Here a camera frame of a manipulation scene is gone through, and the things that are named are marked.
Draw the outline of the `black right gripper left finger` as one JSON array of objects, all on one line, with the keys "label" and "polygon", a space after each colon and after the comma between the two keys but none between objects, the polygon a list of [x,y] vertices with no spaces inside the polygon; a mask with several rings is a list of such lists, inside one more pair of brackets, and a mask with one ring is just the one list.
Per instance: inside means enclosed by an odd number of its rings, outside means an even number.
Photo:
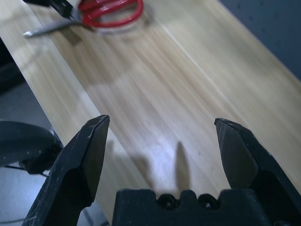
[{"label": "black right gripper left finger", "polygon": [[24,226],[75,226],[81,211],[95,200],[110,117],[86,124],[59,153],[42,185]]}]

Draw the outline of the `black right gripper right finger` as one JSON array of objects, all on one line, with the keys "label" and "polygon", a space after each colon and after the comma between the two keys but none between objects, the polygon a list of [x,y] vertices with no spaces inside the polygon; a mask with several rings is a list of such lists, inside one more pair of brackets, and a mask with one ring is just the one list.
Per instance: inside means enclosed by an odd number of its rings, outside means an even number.
[{"label": "black right gripper right finger", "polygon": [[301,224],[301,196],[252,131],[224,118],[214,121],[221,160],[231,188],[254,191],[274,226]]}]

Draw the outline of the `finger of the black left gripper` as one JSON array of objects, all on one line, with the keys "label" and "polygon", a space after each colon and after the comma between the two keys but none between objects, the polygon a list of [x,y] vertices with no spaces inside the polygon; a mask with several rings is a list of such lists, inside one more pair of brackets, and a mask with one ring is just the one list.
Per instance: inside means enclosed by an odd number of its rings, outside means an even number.
[{"label": "finger of the black left gripper", "polygon": [[62,17],[70,17],[73,6],[67,0],[51,0],[50,6]]},{"label": "finger of the black left gripper", "polygon": [[33,4],[38,6],[49,6],[48,0],[23,0],[26,4]]}]

